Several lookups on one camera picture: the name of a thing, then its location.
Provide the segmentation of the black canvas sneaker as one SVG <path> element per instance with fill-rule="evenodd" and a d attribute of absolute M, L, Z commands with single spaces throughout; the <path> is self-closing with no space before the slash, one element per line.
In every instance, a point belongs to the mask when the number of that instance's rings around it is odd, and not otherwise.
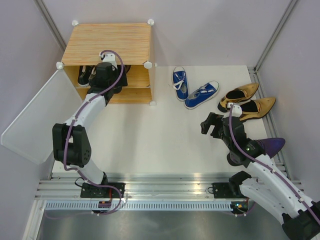
<path fill-rule="evenodd" d="M 93 66 L 90 72 L 90 75 L 88 77 L 88 84 L 91 86 L 93 83 L 93 80 L 96 77 L 96 66 Z"/>
<path fill-rule="evenodd" d="M 91 71 L 92 71 L 92 66 L 90 65 L 83 65 L 79 67 L 77 83 L 80 86 L 86 87 L 89 85 L 89 77 L 91 75 Z"/>

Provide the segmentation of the blue canvas sneaker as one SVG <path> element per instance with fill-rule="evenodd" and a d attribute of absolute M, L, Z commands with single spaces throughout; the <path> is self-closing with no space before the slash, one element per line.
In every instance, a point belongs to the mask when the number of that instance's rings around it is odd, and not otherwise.
<path fill-rule="evenodd" d="M 172 72 L 172 87 L 179 101 L 184 102 L 189 96 L 187 72 L 184 67 L 176 66 Z"/>
<path fill-rule="evenodd" d="M 214 98 L 219 89 L 220 84 L 217 81 L 210 81 L 192 92 L 184 101 L 184 106 L 189 110 L 195 109 L 199 105 Z"/>

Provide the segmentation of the purple loafer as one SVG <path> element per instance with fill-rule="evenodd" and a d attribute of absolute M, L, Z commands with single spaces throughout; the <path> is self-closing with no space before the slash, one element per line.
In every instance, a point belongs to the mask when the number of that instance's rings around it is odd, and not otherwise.
<path fill-rule="evenodd" d="M 124 72 L 127 74 L 131 70 L 132 66 L 131 65 L 125 65 L 124 66 Z"/>
<path fill-rule="evenodd" d="M 229 153 L 226 157 L 228 163 L 234 167 L 247 167 L 249 162 L 252 160 L 238 150 L 232 139 L 230 141 L 231 143 L 228 145 Z M 281 137 L 256 140 L 248 138 L 243 143 L 237 143 L 244 152 L 255 159 L 260 155 L 268 155 L 270 158 L 273 158 L 284 147 L 286 140 Z"/>

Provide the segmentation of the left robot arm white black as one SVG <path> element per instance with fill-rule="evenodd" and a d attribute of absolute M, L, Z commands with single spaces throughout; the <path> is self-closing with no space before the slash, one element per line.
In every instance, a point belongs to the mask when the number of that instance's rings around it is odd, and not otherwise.
<path fill-rule="evenodd" d="M 120 199 L 123 197 L 122 191 L 110 185 L 107 174 L 94 163 L 87 134 L 87 129 L 108 105 L 116 85 L 126 73 L 123 64 L 119 67 L 110 62 L 99 63 L 79 109 L 66 122 L 56 123 L 52 128 L 54 159 L 63 164 L 65 171 L 76 171 L 85 186 L 99 198 L 107 196 L 110 189 L 116 191 Z"/>

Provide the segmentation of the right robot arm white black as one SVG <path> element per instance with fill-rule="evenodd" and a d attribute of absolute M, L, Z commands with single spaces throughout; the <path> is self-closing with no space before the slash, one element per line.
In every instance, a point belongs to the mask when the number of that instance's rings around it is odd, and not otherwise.
<path fill-rule="evenodd" d="M 206 135 L 220 139 L 229 152 L 227 161 L 245 169 L 229 178 L 228 192 L 235 198 L 246 197 L 276 218 L 291 240 L 311 240 L 320 233 L 320 203 L 298 189 L 273 163 L 283 148 L 284 138 L 250 139 L 239 118 L 214 112 L 201 124 Z"/>

